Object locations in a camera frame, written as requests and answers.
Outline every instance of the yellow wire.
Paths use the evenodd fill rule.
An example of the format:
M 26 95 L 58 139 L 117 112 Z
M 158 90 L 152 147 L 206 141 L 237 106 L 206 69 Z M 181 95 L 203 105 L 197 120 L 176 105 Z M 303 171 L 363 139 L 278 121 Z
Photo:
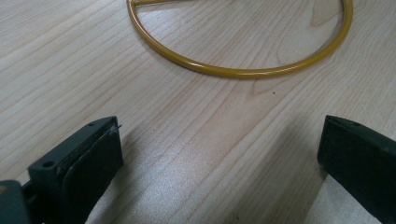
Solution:
M 341 23 L 340 31 L 336 38 L 324 49 L 314 53 L 312 56 L 308 57 L 297 63 L 292 63 L 289 65 L 266 68 L 266 69 L 234 69 L 219 67 L 215 65 L 210 65 L 206 63 L 196 62 L 195 60 L 186 58 L 176 52 L 168 49 L 156 39 L 154 39 L 149 32 L 143 27 L 142 23 L 137 17 L 136 7 L 150 4 L 174 2 L 177 0 L 127 0 L 127 6 L 129 14 L 131 16 L 132 24 L 136 31 L 143 37 L 143 39 L 157 52 L 159 52 L 163 57 L 169 59 L 174 63 L 178 63 L 184 67 L 187 67 L 193 71 L 204 73 L 217 77 L 231 77 L 231 78 L 262 78 L 262 77 L 273 77 L 282 76 L 297 71 L 301 71 L 314 63 L 319 62 L 326 56 L 331 54 L 346 38 L 349 28 L 352 24 L 353 19 L 353 1 L 343 0 L 344 14 Z

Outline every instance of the black plastic part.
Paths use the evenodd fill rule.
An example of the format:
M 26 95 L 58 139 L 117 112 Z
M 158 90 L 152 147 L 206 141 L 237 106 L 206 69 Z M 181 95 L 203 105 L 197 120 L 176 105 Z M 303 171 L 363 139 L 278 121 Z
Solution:
M 0 223 L 32 223 L 22 194 L 21 185 L 18 181 L 0 181 Z
M 328 116 L 318 161 L 379 221 L 396 222 L 396 142 L 357 122 Z
M 81 128 L 28 168 L 41 221 L 84 223 L 122 165 L 116 117 Z

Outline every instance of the wood grain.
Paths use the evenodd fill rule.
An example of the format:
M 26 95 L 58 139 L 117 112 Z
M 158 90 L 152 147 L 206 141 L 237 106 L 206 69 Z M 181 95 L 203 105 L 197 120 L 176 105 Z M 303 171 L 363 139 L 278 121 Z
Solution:
M 345 43 L 301 73 L 197 74 L 150 49 L 124 1 L 0 7 L 0 179 L 85 123 L 116 115 L 125 166 L 88 223 L 377 223 L 316 154 L 325 115 L 396 139 L 396 4 L 356 0 Z M 205 63 L 293 63 L 323 47 L 339 0 L 181 1 L 139 8 L 150 33 Z

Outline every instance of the light wood surface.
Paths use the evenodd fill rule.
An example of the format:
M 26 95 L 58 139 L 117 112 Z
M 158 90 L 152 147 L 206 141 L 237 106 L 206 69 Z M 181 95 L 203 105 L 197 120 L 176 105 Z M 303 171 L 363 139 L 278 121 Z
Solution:
M 356 0 L 345 43 L 301 73 L 234 80 L 168 62 L 124 1 L 3 0 L 0 179 L 94 119 L 119 118 L 125 166 L 88 223 L 377 223 L 316 155 L 325 115 L 396 139 L 396 2 Z M 320 49 L 339 0 L 183 1 L 139 8 L 166 46 L 261 68 Z

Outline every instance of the circular wire frame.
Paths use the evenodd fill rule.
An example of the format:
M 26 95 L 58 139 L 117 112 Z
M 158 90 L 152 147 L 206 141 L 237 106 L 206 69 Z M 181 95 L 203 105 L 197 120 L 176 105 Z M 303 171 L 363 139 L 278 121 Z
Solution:
M 127 0 L 127 7 L 131 17 L 132 24 L 136 31 L 141 35 L 141 37 L 157 52 L 159 52 L 163 57 L 168 60 L 177 63 L 181 66 L 189 68 L 190 70 L 208 74 L 216 77 L 229 77 L 229 78 L 263 78 L 263 77 L 277 77 L 283 76 L 286 74 L 294 73 L 301 71 L 314 63 L 317 63 L 330 55 L 347 37 L 347 33 L 350 29 L 353 20 L 353 0 L 342 0 L 343 1 L 343 19 L 341 22 L 341 26 L 339 32 L 335 39 L 327 45 L 325 48 L 317 51 L 310 57 L 299 61 L 297 63 L 292 63 L 288 65 L 283 65 L 274 68 L 264 68 L 264 69 L 236 69 L 236 68 L 227 68 L 215 66 L 207 63 L 200 63 L 195 60 L 186 58 L 169 48 L 162 45 L 158 42 L 154 37 L 152 37 L 149 32 L 144 28 L 143 24 L 140 22 L 137 17 L 136 7 L 158 4 L 158 3 L 166 3 L 166 2 L 174 2 L 176 0 Z

